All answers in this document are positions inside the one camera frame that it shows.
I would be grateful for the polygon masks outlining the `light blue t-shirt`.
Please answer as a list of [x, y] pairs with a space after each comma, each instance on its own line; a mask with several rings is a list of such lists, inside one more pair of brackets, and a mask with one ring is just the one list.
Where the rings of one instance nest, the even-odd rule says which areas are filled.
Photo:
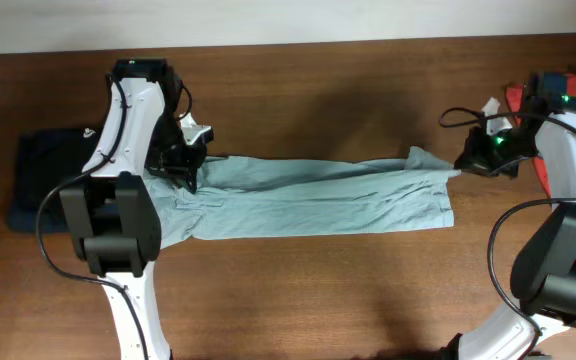
[[404, 159], [356, 163], [210, 157], [191, 193], [148, 175], [162, 245], [226, 240], [378, 234], [449, 228], [447, 183], [458, 170], [412, 147]]

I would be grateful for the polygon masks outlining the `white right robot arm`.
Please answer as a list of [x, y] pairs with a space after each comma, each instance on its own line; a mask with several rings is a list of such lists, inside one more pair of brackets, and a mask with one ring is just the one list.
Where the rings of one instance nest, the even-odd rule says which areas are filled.
[[[487, 267], [502, 303], [478, 328], [457, 334], [441, 359], [539, 359], [540, 342], [576, 328], [576, 70], [535, 73], [509, 87], [506, 100], [505, 113], [466, 112], [469, 134], [454, 167], [515, 178], [529, 160], [546, 196], [512, 207], [494, 224]], [[519, 251], [505, 291], [494, 265], [497, 234], [511, 216], [537, 206], [551, 213]]]

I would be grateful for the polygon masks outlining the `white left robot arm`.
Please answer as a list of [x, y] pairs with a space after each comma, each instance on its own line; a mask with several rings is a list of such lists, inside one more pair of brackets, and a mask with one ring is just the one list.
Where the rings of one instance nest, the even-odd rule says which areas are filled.
[[197, 190], [213, 139], [189, 111], [189, 91], [164, 59], [120, 59], [107, 76], [110, 104], [80, 175], [54, 189], [74, 252], [88, 266], [80, 281], [103, 288], [123, 359], [170, 359], [154, 288], [162, 225], [145, 176]]

